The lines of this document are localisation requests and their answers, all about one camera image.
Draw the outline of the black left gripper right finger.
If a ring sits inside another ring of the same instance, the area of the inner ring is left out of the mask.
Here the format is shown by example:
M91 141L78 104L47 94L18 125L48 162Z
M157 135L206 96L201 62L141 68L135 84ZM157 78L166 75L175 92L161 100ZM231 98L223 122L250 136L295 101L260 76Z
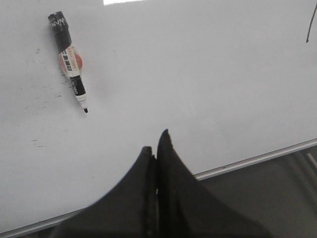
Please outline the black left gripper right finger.
M157 149L162 238L270 238L272 234L213 196L179 158L168 130Z

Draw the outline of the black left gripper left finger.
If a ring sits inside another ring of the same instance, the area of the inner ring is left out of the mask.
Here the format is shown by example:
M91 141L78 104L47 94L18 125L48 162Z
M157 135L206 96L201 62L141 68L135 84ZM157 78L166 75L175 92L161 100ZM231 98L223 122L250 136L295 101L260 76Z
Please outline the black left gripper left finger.
M155 238L156 160L149 146L121 181L99 201L63 221L52 238Z

